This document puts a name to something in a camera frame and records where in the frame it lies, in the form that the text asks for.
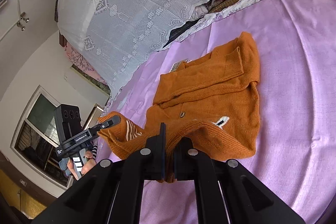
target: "metal hook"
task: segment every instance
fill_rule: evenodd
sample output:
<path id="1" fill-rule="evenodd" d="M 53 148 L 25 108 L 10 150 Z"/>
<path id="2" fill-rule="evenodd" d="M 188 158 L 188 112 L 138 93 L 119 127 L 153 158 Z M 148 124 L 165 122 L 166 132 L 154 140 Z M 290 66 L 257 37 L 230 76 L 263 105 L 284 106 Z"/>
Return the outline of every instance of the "metal hook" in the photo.
<path id="1" fill-rule="evenodd" d="M 23 25 L 21 24 L 20 21 L 16 22 L 16 25 L 17 25 L 19 28 L 21 28 L 22 31 L 24 31 L 25 28 L 26 28 L 25 26 L 23 26 Z"/>
<path id="2" fill-rule="evenodd" d="M 24 18 L 25 15 L 26 15 L 26 12 L 23 12 L 23 13 L 20 15 L 20 17 L 21 17 L 22 20 L 24 20 L 24 21 L 27 23 L 27 22 L 29 21 L 29 17 Z"/>

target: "knit sweater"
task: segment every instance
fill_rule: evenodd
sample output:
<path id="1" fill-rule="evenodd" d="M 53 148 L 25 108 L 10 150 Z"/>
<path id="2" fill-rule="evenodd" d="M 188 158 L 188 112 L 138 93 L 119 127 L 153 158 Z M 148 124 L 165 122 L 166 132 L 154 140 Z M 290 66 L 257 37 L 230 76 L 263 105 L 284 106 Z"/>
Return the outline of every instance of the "knit sweater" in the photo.
<path id="1" fill-rule="evenodd" d="M 249 33 L 214 48 L 176 71 L 161 75 L 153 106 L 147 110 L 144 129 L 118 112 L 120 124 L 99 132 L 121 159 L 141 149 L 148 137 L 166 124 L 167 178 L 173 181 L 172 155 L 182 137 L 215 160 L 245 158 L 255 154 L 260 127 L 259 56 Z"/>

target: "hand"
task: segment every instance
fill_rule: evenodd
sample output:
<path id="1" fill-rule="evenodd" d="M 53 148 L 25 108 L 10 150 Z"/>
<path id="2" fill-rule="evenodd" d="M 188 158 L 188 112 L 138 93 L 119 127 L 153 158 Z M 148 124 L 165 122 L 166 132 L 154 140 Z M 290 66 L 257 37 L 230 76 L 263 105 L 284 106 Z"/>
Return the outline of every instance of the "hand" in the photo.
<path id="1" fill-rule="evenodd" d="M 87 151 L 85 153 L 85 157 L 88 158 L 89 160 L 84 164 L 81 173 L 83 175 L 85 175 L 87 172 L 89 172 L 96 164 L 97 162 L 93 159 L 93 154 L 91 151 Z M 69 159 L 68 164 L 67 164 L 69 170 L 71 171 L 71 173 L 73 174 L 73 176 L 76 178 L 76 180 L 79 180 L 75 169 L 74 169 L 74 163 L 72 162 L 71 159 Z"/>

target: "pink bed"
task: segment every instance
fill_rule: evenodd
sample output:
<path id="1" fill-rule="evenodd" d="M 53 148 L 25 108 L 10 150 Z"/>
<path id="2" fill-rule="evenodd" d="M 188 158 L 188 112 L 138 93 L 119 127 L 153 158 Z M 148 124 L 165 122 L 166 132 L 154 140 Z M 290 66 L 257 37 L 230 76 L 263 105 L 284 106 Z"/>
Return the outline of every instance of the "pink bed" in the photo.
<path id="1" fill-rule="evenodd" d="M 229 15 L 205 18 L 180 42 L 151 54 L 107 111 L 143 126 L 161 74 L 250 32 L 260 55 L 261 129 L 256 154 L 240 162 L 313 224 L 336 193 L 336 0 L 239 5 Z M 100 139 L 97 160 L 107 157 L 118 160 Z M 193 181 L 146 181 L 140 223 L 197 223 Z"/>

